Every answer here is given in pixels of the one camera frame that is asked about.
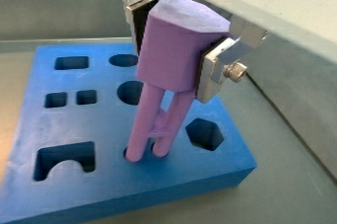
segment purple object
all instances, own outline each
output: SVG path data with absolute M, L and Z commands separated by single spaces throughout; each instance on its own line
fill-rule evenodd
M 228 36 L 228 22 L 206 6 L 190 0 L 161 0 L 151 9 L 142 40 L 137 77 L 145 82 L 126 159 L 137 162 L 147 139 L 155 137 L 155 156 L 170 144 L 194 99 L 202 51 Z M 165 112 L 165 91 L 174 95 Z

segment square hole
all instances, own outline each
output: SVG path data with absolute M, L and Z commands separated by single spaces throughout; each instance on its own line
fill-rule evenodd
M 87 56 L 58 57 L 55 59 L 55 70 L 77 70 L 89 67 Z
M 97 93 L 94 90 L 78 91 L 75 95 L 78 105 L 89 105 L 97 103 Z
M 61 108 L 66 105 L 66 93 L 46 94 L 45 108 Z

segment cutout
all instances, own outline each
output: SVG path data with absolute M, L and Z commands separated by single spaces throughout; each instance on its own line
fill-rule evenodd
M 66 93 L 46 94 L 45 108 L 54 109 L 66 105 Z
M 58 57 L 55 59 L 55 70 L 77 70 L 89 67 L 87 56 Z
M 97 103 L 97 92 L 94 90 L 78 91 L 75 94 L 78 105 L 90 105 Z
M 119 85 L 117 96 L 125 104 L 135 106 L 139 103 L 142 86 L 139 81 L 129 81 Z
M 214 151 L 223 141 L 216 124 L 202 118 L 197 118 L 185 130 L 190 143 L 208 151 Z
M 93 172 L 95 169 L 93 142 L 73 143 L 39 149 L 37 152 L 34 181 L 45 180 L 54 165 L 66 160 L 78 162 L 85 173 Z
M 134 54 L 115 54 L 110 57 L 109 62 L 114 66 L 130 67 L 137 65 L 138 56 Z

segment foam block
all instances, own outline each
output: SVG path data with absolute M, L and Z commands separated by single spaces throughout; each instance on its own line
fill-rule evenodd
M 125 160 L 142 86 L 131 53 L 125 43 L 38 48 L 0 191 L 0 223 L 77 223 L 234 187 L 255 168 L 216 97 L 206 105 L 193 102 L 166 157 L 155 158 L 149 144 L 138 163 Z M 185 127 L 198 118 L 215 123 L 223 136 L 212 151 L 189 140 Z

